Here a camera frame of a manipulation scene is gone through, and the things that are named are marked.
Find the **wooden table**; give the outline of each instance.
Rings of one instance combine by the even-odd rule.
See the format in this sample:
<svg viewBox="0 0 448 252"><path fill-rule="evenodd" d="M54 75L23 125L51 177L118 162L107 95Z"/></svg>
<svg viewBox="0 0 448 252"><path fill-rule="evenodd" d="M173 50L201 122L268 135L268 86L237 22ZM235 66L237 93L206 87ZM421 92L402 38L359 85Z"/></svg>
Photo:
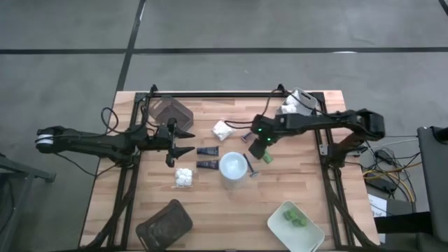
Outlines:
<svg viewBox="0 0 448 252"><path fill-rule="evenodd" d="M346 109L341 91L322 92L329 113ZM129 125L134 93L118 92L116 95L113 110L119 117L118 130L125 130ZM249 153L250 143L240 139L241 135L248 132L247 129L237 130L220 142L212 134L211 128L221 118L252 120L255 114L263 111L266 98L178 100L194 112L194 125L189 132L196 137L176 140L177 146L220 146L221 156L230 151ZM273 116L280 103L280 98L271 99L266 115ZM335 142L338 142L349 134L349 130L334 129L332 133ZM165 164L166 153L144 152L141 156L128 249L143 249L135 234L135 227L161 210L171 199L178 199L182 203L192 218L193 228L170 249L286 250L267 227L269 216L286 200L296 203L325 232L325 241L320 249L333 249L314 133L285 137L269 147L268 151L274 158L271 164L248 155L253 168L260 174L256 178L248 178L244 187L236 191L227 191L221 186L218 171L195 168L197 160L216 159L214 157L197 155L191 151L179 158L176 167L194 171L193 188L179 189L173 188L175 169ZM98 172L111 165L110 160L102 160ZM116 168L101 175L94 183L80 245L90 242L111 215L118 177L119 168ZM359 166L347 164L342 169L342 182L350 214L361 230L378 244L377 230ZM338 220L342 243L345 244L340 216ZM123 222L118 225L117 242L121 237L120 224Z"/></svg>

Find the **plastic bin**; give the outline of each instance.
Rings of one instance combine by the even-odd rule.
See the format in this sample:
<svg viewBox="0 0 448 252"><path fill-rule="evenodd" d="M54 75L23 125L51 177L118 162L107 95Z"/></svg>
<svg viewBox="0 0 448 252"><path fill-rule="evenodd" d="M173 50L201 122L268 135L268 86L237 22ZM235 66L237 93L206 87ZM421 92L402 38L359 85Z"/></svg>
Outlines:
<svg viewBox="0 0 448 252"><path fill-rule="evenodd" d="M192 227L193 222L182 204L172 199L153 217L139 224L135 232L145 251L163 252Z"/></svg>
<svg viewBox="0 0 448 252"><path fill-rule="evenodd" d="M307 219L304 227L295 227L283 213L294 209ZM294 203L285 201L267 220L267 226L291 252L314 252L325 239L323 231Z"/></svg>
<svg viewBox="0 0 448 252"><path fill-rule="evenodd" d="M166 125L168 119L177 119L177 127L187 131L193 126L193 112L169 95L163 95L149 107L149 115L160 125Z"/></svg>

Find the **white tissue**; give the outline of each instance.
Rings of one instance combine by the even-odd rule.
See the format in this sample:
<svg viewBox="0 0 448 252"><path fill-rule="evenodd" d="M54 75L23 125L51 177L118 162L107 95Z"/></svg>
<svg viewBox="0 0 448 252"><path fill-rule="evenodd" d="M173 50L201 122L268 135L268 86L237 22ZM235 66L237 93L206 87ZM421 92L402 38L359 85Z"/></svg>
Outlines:
<svg viewBox="0 0 448 252"><path fill-rule="evenodd" d="M281 106L281 112L282 113L296 113L297 109L293 104L289 105L282 105Z"/></svg>
<svg viewBox="0 0 448 252"><path fill-rule="evenodd" d="M299 98L299 92L296 90L296 91L294 91L293 94L288 95L288 97L286 98L286 104L287 105L294 105L294 106L299 105L299 102L296 99L294 99L293 96L295 98L297 98L297 99L300 99Z"/></svg>
<svg viewBox="0 0 448 252"><path fill-rule="evenodd" d="M222 120L217 122L211 131L219 138L220 141L223 141L234 132L234 130L227 126Z"/></svg>

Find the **gray floor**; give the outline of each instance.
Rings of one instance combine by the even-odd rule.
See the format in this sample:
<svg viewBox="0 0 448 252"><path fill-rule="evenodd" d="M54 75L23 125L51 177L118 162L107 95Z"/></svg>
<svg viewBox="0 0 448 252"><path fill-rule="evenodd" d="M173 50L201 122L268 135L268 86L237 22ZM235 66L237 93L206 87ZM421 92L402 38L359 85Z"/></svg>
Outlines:
<svg viewBox="0 0 448 252"><path fill-rule="evenodd" d="M138 0L2 1L0 49L126 48ZM136 48L448 46L436 0L148 1ZM124 55L0 55L0 152L57 172L38 182L14 251L77 246L92 179L34 148L40 127L103 132ZM342 90L350 109L383 114L387 134L448 123L448 53L134 55L125 90ZM385 139L374 146L402 139ZM416 153L415 141L391 145ZM93 172L97 158L68 154ZM366 165L370 156L362 157ZM412 168L417 209L428 209L421 168Z"/></svg>

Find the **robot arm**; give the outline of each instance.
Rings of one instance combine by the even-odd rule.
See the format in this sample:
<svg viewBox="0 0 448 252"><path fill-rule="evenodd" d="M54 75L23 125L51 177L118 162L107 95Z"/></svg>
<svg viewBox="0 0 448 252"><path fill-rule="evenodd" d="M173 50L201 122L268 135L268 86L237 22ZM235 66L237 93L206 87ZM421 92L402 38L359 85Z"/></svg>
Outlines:
<svg viewBox="0 0 448 252"><path fill-rule="evenodd" d="M177 128L175 118L169 119L167 126L157 126L153 136L142 125L135 125L115 136L79 132L61 126L48 127L37 131L36 148L41 153L73 151L99 158L109 158L119 165L130 165L135 148L140 151L168 151L166 163L174 166L174 158L179 158L195 147L176 147L174 137L191 138L194 134Z"/></svg>
<svg viewBox="0 0 448 252"><path fill-rule="evenodd" d="M385 135L383 116L367 109L311 116L292 113L275 115L273 119L256 115L251 131L258 138L249 151L260 159L265 154L266 147L275 144L282 137L303 134L308 130L341 127L348 128L353 133L340 143L329 146L327 162L332 167L343 167L347 153L357 149L364 141L378 141Z"/></svg>

